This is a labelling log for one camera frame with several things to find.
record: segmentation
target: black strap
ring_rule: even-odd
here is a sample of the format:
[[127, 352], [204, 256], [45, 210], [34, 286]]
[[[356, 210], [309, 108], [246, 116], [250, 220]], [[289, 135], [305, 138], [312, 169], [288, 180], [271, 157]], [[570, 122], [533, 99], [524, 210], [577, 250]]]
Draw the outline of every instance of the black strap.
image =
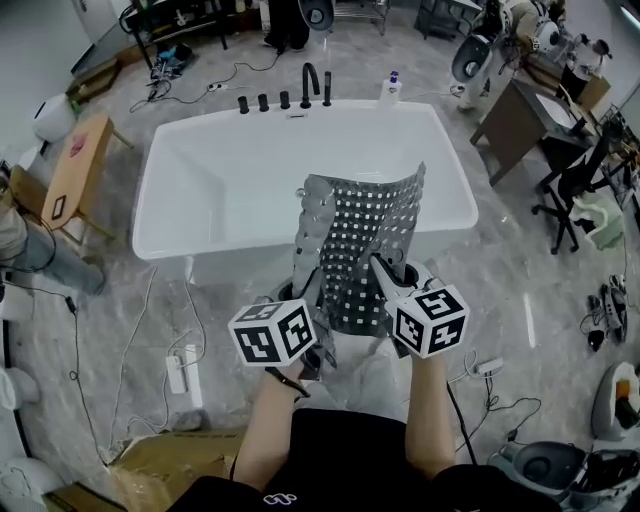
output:
[[295, 381], [292, 381], [289, 377], [285, 377], [282, 374], [282, 372], [280, 370], [278, 370], [277, 368], [274, 368], [273, 366], [269, 366], [269, 367], [265, 368], [265, 370], [267, 371], [267, 373], [270, 373], [276, 379], [278, 379], [278, 381], [280, 381], [282, 384], [284, 384], [285, 386], [288, 386], [288, 387], [290, 387], [292, 389], [295, 389], [298, 393], [300, 393], [305, 398], [309, 398], [311, 396], [309, 394], [309, 392], [306, 389], [304, 389], [300, 384], [298, 384]]

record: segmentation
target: wooden bench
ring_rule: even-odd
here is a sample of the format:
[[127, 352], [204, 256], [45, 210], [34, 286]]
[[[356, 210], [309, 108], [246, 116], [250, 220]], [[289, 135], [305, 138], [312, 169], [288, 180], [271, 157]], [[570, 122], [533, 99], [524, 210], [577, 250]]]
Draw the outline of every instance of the wooden bench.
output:
[[104, 157], [111, 136], [128, 148], [133, 144], [120, 135], [105, 113], [96, 114], [78, 124], [67, 136], [42, 208], [42, 220], [51, 230], [59, 229], [78, 245], [78, 240], [65, 229], [79, 217], [96, 231], [110, 239], [115, 236], [91, 220], [91, 208], [104, 167]]

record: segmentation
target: bathtub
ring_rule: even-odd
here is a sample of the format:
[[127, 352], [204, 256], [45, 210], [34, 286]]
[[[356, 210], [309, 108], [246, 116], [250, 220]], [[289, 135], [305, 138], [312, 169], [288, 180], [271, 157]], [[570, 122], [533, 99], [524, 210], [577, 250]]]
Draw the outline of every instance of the bathtub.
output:
[[291, 275], [308, 174], [368, 182], [405, 178], [426, 165], [409, 257], [426, 261], [478, 219], [469, 184], [431, 105], [314, 102], [228, 110], [156, 130], [138, 196], [136, 255], [194, 284]]

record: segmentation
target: office chair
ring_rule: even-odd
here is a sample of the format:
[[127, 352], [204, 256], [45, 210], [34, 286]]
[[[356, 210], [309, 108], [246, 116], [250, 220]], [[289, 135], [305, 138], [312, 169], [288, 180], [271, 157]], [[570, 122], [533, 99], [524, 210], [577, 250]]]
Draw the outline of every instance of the office chair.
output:
[[[576, 164], [572, 164], [561, 175], [558, 182], [558, 193], [550, 187], [546, 186], [543, 189], [544, 194], [549, 194], [557, 209], [549, 208], [544, 204], [537, 204], [531, 208], [531, 213], [538, 215], [538, 212], [542, 211], [547, 215], [551, 215], [558, 219], [560, 224], [558, 230], [558, 237], [556, 239], [555, 247], [551, 248], [551, 254], [558, 254], [558, 249], [562, 243], [562, 238], [565, 231], [569, 233], [571, 240], [573, 241], [573, 247], [571, 252], [576, 252], [580, 246], [578, 245], [578, 239], [576, 233], [573, 230], [571, 220], [569, 219], [569, 213], [573, 208], [573, 198], [579, 196], [583, 192], [594, 192], [598, 188], [605, 186], [606, 180], [600, 180], [598, 183], [591, 184], [591, 180], [600, 168], [603, 160], [609, 153], [609, 142], [611, 140], [611, 126], [606, 123], [602, 128], [602, 137], [591, 151], [581, 157], [581, 160]], [[576, 224], [584, 225], [587, 221], [579, 221]]]

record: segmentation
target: white cube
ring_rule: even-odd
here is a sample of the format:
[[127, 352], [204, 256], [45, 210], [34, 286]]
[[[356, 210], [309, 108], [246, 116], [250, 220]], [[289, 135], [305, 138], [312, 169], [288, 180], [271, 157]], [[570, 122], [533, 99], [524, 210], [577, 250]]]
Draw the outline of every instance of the white cube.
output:
[[394, 338], [423, 359], [462, 342], [467, 330], [469, 306], [455, 286], [398, 299], [395, 305]]
[[289, 366], [317, 341], [304, 299], [245, 306], [229, 332], [247, 366]]

